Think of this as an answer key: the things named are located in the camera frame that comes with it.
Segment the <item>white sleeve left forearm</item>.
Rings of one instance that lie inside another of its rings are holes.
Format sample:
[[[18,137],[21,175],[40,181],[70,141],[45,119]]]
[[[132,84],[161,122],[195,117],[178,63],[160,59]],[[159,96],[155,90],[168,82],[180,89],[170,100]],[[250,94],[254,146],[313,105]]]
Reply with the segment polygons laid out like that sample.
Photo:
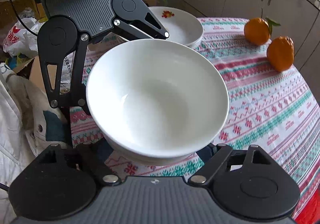
[[[10,186],[52,143],[66,146],[66,124],[44,91],[1,63],[1,184]]]

